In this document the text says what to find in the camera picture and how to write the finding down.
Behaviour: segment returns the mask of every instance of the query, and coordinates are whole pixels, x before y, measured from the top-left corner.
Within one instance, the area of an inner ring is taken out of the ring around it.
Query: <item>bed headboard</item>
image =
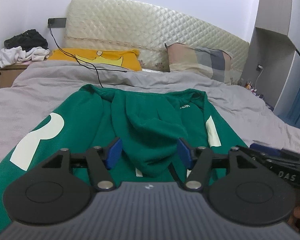
[[[222,49],[233,54],[232,84],[242,73],[249,43],[189,15],[131,0],[71,0],[64,47],[140,50],[143,68],[169,71],[166,42]]]

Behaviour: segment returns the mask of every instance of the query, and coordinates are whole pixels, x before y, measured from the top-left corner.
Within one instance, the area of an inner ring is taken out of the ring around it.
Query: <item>yellow pillow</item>
[[[139,56],[139,50],[96,50],[96,49],[63,49],[65,52],[69,52],[75,55],[78,59],[83,61],[96,64],[104,63],[119,67],[128,68],[134,71],[141,71],[142,68],[137,59]],[[49,60],[70,60],[76,61],[74,58],[65,55],[59,49],[53,51],[52,56],[48,58]]]

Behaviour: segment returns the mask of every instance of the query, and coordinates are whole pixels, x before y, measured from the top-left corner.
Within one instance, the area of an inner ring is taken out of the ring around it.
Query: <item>gray blanket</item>
[[[97,67],[120,69],[103,64]],[[99,71],[99,75],[104,87],[122,90],[205,91],[209,101],[247,145],[255,142],[300,152],[300,129],[285,124],[263,100],[243,87],[227,86],[186,72]],[[98,86],[94,70],[70,61],[45,61],[31,64],[11,88],[0,89],[0,161],[69,95],[88,83]]]

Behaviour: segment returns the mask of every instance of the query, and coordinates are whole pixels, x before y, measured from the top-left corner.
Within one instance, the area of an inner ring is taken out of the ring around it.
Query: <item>wall socket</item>
[[[49,18],[48,28],[65,28],[67,18]]]

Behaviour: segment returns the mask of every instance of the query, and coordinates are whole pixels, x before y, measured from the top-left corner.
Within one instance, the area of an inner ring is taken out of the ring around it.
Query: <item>hand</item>
[[[296,207],[293,210],[291,217],[288,220],[288,224],[293,227],[295,230],[299,231],[299,229],[294,225],[296,220],[300,219],[300,206]]]

